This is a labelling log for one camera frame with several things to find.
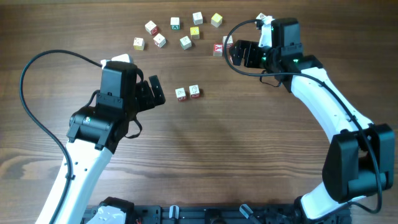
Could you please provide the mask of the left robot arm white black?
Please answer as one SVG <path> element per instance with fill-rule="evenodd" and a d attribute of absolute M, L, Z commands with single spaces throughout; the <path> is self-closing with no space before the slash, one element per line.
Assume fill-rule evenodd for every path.
<path fill-rule="evenodd" d="M 119 141 L 128 137 L 129 123 L 137 114 L 165 103 L 158 76 L 138 81 L 142 71 L 130 61 L 102 60 L 102 77 L 96 104 L 73 113 L 66 150 L 73 175 L 66 197 L 57 208 L 66 182 L 67 163 L 61 165 L 37 223 L 79 223 L 94 187 L 114 155 Z"/>

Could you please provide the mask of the wooden block red edge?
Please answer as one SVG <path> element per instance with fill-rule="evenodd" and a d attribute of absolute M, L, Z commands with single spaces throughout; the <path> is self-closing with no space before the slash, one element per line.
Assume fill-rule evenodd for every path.
<path fill-rule="evenodd" d="M 227 39 L 227 36 L 224 36 L 222 44 L 226 44 L 227 48 L 231 47 L 233 45 L 233 37 L 229 36 L 229 38 Z"/>

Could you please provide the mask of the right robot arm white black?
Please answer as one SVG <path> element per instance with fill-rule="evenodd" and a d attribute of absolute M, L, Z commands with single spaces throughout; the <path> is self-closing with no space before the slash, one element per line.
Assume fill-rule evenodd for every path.
<path fill-rule="evenodd" d="M 322 182 L 288 209 L 265 212 L 263 221 L 341 223 L 350 207 L 370 196 L 377 198 L 371 213 L 378 213 L 383 191 L 394 182 L 394 131 L 357 111 L 316 56 L 304 54 L 298 20 L 264 16 L 253 23 L 261 32 L 258 42 L 223 41 L 227 65 L 233 70 L 243 65 L 243 75 L 260 80 L 274 77 L 309 109 L 330 143 Z"/>

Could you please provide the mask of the wooden block red bottom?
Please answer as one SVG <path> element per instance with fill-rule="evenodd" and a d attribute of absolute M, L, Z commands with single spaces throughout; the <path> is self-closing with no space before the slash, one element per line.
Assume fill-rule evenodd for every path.
<path fill-rule="evenodd" d="M 186 92 L 184 88 L 178 88 L 175 90 L 178 101 L 184 101 L 187 99 Z"/>

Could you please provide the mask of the wooden block red picture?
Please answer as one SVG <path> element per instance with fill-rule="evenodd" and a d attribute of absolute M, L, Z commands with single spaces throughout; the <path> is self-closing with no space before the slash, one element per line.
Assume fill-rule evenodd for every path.
<path fill-rule="evenodd" d="M 198 85 L 191 85 L 189 86 L 189 92 L 191 98 L 198 98 L 200 97 L 200 88 Z"/>

